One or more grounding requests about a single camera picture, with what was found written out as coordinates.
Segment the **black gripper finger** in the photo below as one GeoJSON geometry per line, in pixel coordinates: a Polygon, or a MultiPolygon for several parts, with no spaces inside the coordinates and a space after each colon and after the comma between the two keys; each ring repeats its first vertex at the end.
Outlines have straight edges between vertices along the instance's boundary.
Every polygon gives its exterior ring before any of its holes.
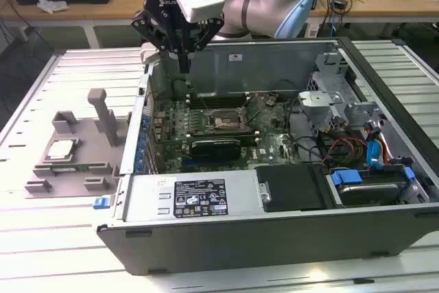
{"type": "Polygon", "coordinates": [[[131,26],[155,48],[178,61],[179,71],[185,72],[185,53],[181,38],[172,22],[169,10],[160,10],[154,18],[147,10],[141,10],[132,19],[131,26]]]}
{"type": "Polygon", "coordinates": [[[185,46],[185,73],[190,71],[191,59],[195,53],[202,51],[221,30],[224,25],[222,18],[208,19],[198,23],[198,30],[191,30],[187,33],[188,46],[185,46]]]}

